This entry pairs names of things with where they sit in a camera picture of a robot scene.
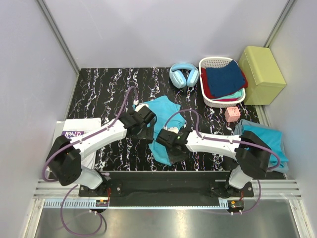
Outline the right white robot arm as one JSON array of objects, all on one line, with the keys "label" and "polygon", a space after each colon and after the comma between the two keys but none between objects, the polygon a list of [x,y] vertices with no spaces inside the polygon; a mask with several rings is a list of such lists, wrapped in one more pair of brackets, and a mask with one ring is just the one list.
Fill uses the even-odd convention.
[{"label": "right white robot arm", "polygon": [[229,196],[237,196],[253,179],[264,179],[268,171],[270,147],[257,135],[244,131],[241,135],[212,135],[195,130],[179,132],[162,129],[156,142],[164,146],[173,162],[186,152],[204,152],[223,155],[238,164],[230,174],[223,189]]}]

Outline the turquoise t-shirt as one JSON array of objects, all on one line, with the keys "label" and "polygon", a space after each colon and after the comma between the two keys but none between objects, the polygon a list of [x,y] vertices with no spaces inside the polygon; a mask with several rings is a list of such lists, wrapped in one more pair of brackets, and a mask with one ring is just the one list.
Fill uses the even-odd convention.
[{"label": "turquoise t-shirt", "polygon": [[171,166],[172,164],[169,161],[166,148],[157,143],[156,138],[167,120],[174,113],[180,111],[181,105],[171,102],[167,96],[161,96],[152,101],[143,103],[147,104],[149,109],[157,116],[157,121],[154,125],[154,139],[153,142],[149,144],[150,151],[157,162]]}]

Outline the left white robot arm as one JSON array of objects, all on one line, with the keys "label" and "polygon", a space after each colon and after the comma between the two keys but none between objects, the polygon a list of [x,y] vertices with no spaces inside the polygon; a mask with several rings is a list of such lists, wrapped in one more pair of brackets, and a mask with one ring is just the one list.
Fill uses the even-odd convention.
[{"label": "left white robot arm", "polygon": [[126,137],[152,140],[149,125],[157,117],[146,105],[123,113],[106,125],[89,133],[66,138],[61,135],[54,141],[46,159],[47,166],[62,186],[78,184],[85,186],[95,195],[102,196],[107,190],[107,179],[95,169],[82,165],[82,161],[102,147]]}]

